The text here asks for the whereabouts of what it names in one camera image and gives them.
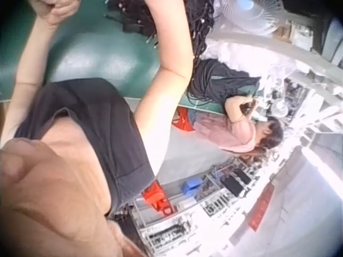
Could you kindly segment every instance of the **person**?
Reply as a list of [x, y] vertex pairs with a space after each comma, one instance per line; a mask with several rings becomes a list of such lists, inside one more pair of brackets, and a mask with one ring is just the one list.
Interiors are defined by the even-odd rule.
[[1, 137], [1, 243], [11, 256], [144, 256], [106, 218], [154, 180], [192, 75], [183, 0], [145, 0], [160, 68], [133, 114], [101, 78], [40, 87], [50, 43], [80, 0], [30, 0], [36, 12]]
[[[247, 104], [251, 108], [243, 114], [242, 106]], [[268, 117], [266, 122], [253, 123], [251, 117], [257, 106], [257, 100], [249, 95], [228, 98], [225, 101], [227, 115], [188, 109], [186, 119], [192, 129], [187, 130], [195, 131], [200, 138], [209, 140], [227, 152], [263, 155], [282, 142], [284, 131], [281, 122], [274, 117]], [[179, 107], [178, 111], [184, 113], [183, 108]]]

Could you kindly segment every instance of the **black t-shirt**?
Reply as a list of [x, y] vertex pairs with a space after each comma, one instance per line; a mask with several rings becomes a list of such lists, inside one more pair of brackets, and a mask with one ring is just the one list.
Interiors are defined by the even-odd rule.
[[99, 159], [111, 194], [109, 214], [154, 180], [133, 113], [117, 89], [104, 79], [44, 86], [15, 137], [40, 140], [55, 119], [67, 115], [83, 129]]

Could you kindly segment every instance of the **fist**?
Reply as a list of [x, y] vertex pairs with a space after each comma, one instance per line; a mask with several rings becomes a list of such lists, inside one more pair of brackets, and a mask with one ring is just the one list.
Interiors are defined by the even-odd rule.
[[48, 26], [57, 26], [79, 9], [81, 0], [29, 0], [32, 8]]

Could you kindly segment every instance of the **green table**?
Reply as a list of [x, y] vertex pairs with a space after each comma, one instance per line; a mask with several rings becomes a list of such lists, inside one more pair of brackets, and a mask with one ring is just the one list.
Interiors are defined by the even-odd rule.
[[[122, 32], [120, 23], [104, 18], [104, 1], [83, 1], [78, 13], [63, 23], [51, 46], [47, 81], [101, 77], [121, 94], [140, 99], [158, 67], [154, 42], [139, 34]], [[34, 13], [27, 4], [17, 7], [3, 25], [0, 43], [0, 101], [11, 98], [16, 67], [29, 35]], [[180, 105], [222, 112], [218, 104], [191, 103], [183, 96]]]

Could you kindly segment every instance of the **pile of black cables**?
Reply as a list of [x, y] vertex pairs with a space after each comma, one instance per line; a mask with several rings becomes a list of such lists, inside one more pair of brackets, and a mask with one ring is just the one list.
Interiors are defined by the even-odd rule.
[[[206, 50], [206, 36], [214, 25], [214, 0], [184, 0], [184, 2], [193, 45], [194, 69], [196, 69], [200, 55]], [[121, 12], [123, 31], [136, 32], [151, 39], [156, 37], [155, 23], [144, 0], [109, 0], [108, 10]]]
[[245, 95], [245, 86], [259, 87], [260, 77], [252, 78], [245, 71], [235, 71], [216, 59], [200, 60], [187, 88], [190, 102], [203, 101], [224, 105], [225, 100], [236, 95]]

